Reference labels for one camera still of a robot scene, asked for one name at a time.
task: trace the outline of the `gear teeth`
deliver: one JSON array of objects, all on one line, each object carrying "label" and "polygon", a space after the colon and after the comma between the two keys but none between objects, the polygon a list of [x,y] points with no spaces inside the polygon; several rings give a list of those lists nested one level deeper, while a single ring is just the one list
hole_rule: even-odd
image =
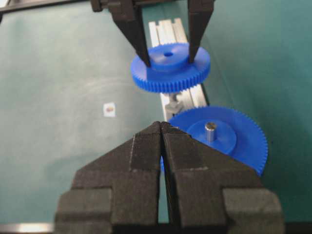
[{"label": "gear teeth", "polygon": [[[174,48],[177,45],[187,45],[186,43],[174,43],[174,44],[170,44],[170,46],[172,48]],[[158,46],[159,48],[164,47],[164,46],[168,46],[168,44],[166,45],[160,45]],[[141,89],[146,90],[148,92],[153,92],[153,93],[178,93],[180,91],[189,89],[193,86],[196,86],[199,83],[202,83],[208,76],[209,72],[210,72],[210,57],[209,54],[208,55],[208,60],[205,61],[207,63],[207,66],[199,66],[201,67],[201,70],[198,69],[194,69],[194,72],[192,72],[192,75],[190,76],[186,76],[183,78],[179,78],[179,79],[172,79],[172,80],[165,80],[165,81],[151,81],[148,80],[146,77],[141,77],[140,74],[142,73],[138,73],[135,71],[135,69],[133,69],[133,65],[131,66],[131,72],[132,72],[132,77],[133,77],[133,81],[134,83]],[[134,63],[139,63],[141,62],[140,59],[138,59],[138,56],[134,59],[133,64]]]},{"label": "gear teeth", "polygon": [[269,153],[269,146],[268,146],[268,142],[267,142],[267,138],[263,132],[263,130],[260,128],[260,126],[252,119],[250,118],[248,115],[246,115],[245,113],[242,113],[238,110],[235,110],[235,109],[232,109],[232,108],[226,108],[226,107],[220,107],[220,106],[206,106],[206,107],[198,107],[198,108],[192,108],[192,109],[188,109],[188,110],[185,110],[185,111],[182,111],[180,112],[178,115],[175,115],[173,116],[169,122],[170,123],[173,123],[173,122],[179,122],[179,121],[185,121],[185,116],[189,116],[190,112],[193,112],[193,111],[198,111],[198,114],[204,114],[204,113],[201,113],[202,110],[206,109],[206,108],[216,108],[216,109],[219,109],[219,110],[230,110],[230,111],[233,111],[235,112],[238,116],[241,116],[242,119],[245,118],[248,122],[250,122],[251,124],[253,124],[257,130],[257,134],[258,134],[258,137],[259,137],[259,148],[261,148],[264,152],[263,155],[260,155],[261,157],[261,160],[257,162],[257,165],[256,167],[253,166],[253,168],[256,170],[256,172],[258,173],[258,175],[260,176],[264,170],[264,167],[265,167],[265,164],[267,162],[267,159],[268,159],[268,153]]}]

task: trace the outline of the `spur gear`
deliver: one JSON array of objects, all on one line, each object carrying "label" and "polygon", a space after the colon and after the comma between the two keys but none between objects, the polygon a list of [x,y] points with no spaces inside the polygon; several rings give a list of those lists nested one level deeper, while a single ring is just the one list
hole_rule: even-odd
[{"label": "spur gear", "polygon": [[189,63],[189,44],[165,44],[149,49],[151,67],[136,56],[131,64],[135,84],[148,92],[177,93],[202,83],[210,72],[210,56],[200,48]]},{"label": "spur gear", "polygon": [[[169,122],[192,138],[254,168],[259,176],[262,174],[268,157],[267,140],[260,127],[245,114],[207,106],[184,111]],[[207,124],[215,128],[206,130]],[[214,134],[207,136],[209,130]]]}]

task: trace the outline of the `metal pin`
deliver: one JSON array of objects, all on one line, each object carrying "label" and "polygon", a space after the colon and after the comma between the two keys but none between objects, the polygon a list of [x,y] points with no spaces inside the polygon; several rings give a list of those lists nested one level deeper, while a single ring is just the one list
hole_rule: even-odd
[{"label": "metal pin", "polygon": [[205,129],[208,142],[213,142],[216,139],[216,124],[213,122],[208,122],[205,125]]}]

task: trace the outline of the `green table surface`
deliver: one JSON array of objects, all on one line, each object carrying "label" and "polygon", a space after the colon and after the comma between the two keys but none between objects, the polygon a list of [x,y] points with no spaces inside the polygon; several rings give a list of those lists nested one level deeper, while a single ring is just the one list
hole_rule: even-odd
[{"label": "green table surface", "polygon": [[[262,177],[286,221],[312,221],[310,0],[218,0],[202,40],[211,105],[265,132]],[[146,7],[147,22],[182,18],[186,1]],[[159,95],[136,88],[135,52],[107,11],[88,2],[4,15],[0,25],[0,223],[52,222],[75,171],[163,120]],[[116,104],[116,117],[103,104]],[[168,219],[161,181],[159,221]]]}]

